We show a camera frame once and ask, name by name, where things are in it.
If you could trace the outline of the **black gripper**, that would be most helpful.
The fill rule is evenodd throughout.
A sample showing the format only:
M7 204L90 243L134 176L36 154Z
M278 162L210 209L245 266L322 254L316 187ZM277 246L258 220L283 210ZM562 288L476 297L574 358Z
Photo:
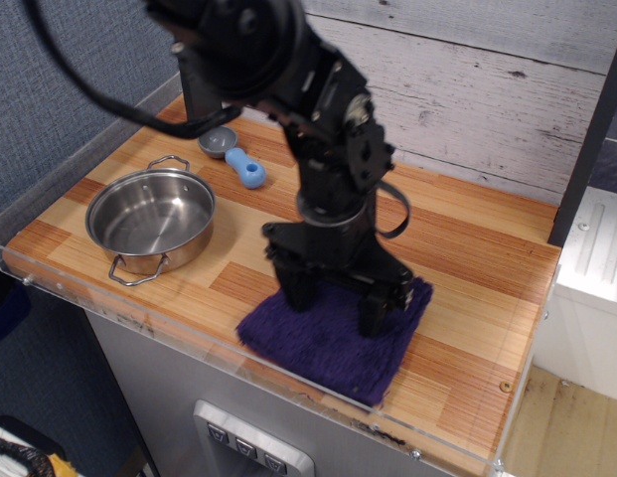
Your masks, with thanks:
M319 280L332 281L364 296L359 302L359 332L374 337L392 308L405 309L412 299L413 273L386 251L368 216L328 226L267 223L262 227L277 280L288 305L309 310Z

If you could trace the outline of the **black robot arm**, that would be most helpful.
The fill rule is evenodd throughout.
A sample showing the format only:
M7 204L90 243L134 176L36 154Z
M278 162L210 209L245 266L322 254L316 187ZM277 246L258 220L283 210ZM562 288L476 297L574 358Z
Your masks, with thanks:
M389 311L408 306L413 275L381 245L377 195L392 192L393 149L365 77L297 1L151 1L147 10L208 91L283 129L299 167L300 221L262 231L289 306L309 309L328 280L359 294L360 332L377 334Z

